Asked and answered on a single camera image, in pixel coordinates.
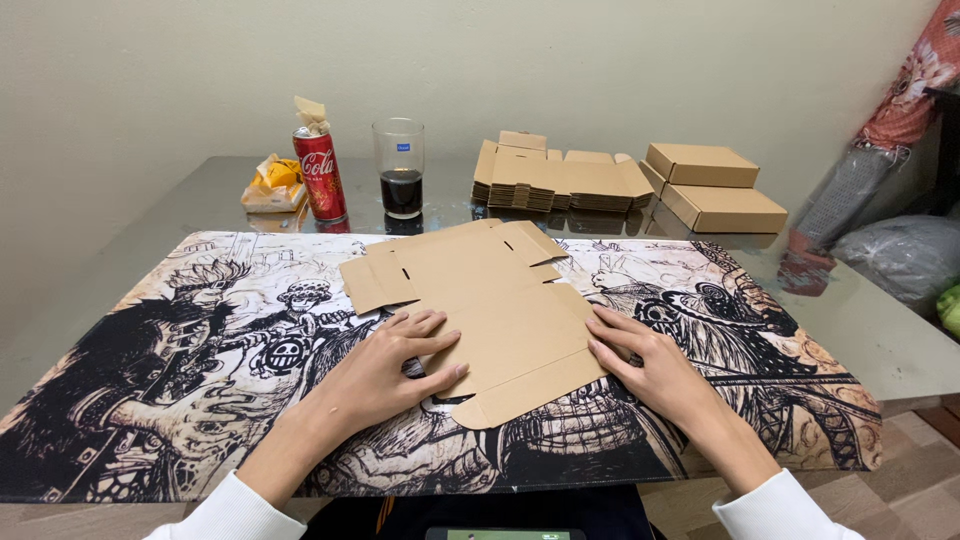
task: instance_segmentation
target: phone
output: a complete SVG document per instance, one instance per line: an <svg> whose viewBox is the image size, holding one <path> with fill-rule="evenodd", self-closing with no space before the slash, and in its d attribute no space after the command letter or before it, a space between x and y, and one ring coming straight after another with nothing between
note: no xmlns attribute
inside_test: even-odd
<svg viewBox="0 0 960 540"><path fill-rule="evenodd" d="M431 527L426 540L587 540L578 528L448 528Z"/></svg>

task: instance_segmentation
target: stack of flat cardboard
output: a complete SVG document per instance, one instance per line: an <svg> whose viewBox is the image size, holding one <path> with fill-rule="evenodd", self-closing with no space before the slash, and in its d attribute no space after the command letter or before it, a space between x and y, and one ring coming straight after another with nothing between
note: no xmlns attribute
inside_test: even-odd
<svg viewBox="0 0 960 540"><path fill-rule="evenodd" d="M369 244L340 272L358 313L412 301L404 308L410 313L446 311L437 333L459 329L463 336L420 363L427 374L470 364L438 396L475 394L451 415L482 430L607 375L587 348L590 304L569 283L550 283L561 275L542 264L566 255L529 221L485 219Z"/></svg>
<svg viewBox="0 0 960 540"><path fill-rule="evenodd" d="M547 149L543 135L500 132L498 143L480 148L470 195L491 208L627 211L646 207L653 193L629 157L578 150L564 157Z"/></svg>
<svg viewBox="0 0 960 540"><path fill-rule="evenodd" d="M787 211L754 189L760 168L730 148L651 143L638 165L696 233L779 233L786 223Z"/></svg>

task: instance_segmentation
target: green object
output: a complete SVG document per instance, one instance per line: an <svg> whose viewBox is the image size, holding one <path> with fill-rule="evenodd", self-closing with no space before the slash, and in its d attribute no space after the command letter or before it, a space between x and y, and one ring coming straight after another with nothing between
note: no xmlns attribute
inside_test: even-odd
<svg viewBox="0 0 960 540"><path fill-rule="evenodd" d="M937 313L944 328L953 335L960 337L960 285L948 289L937 300Z"/></svg>

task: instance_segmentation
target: coca-cola can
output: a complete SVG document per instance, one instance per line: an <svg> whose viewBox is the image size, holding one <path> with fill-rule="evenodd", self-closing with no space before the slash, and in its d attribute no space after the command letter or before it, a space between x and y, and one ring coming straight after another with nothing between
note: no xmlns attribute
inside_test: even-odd
<svg viewBox="0 0 960 540"><path fill-rule="evenodd" d="M347 215L347 201L330 134L311 135L306 128L299 128L294 131L294 150L300 159L313 217L330 221Z"/></svg>

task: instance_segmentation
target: coca-cola logo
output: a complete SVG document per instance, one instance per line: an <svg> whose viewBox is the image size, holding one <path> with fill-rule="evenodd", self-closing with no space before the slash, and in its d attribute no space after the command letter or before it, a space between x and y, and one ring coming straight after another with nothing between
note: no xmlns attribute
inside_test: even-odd
<svg viewBox="0 0 960 540"><path fill-rule="evenodd" d="M311 152L300 159L303 174L318 177L333 172L333 149L326 152Z"/></svg>

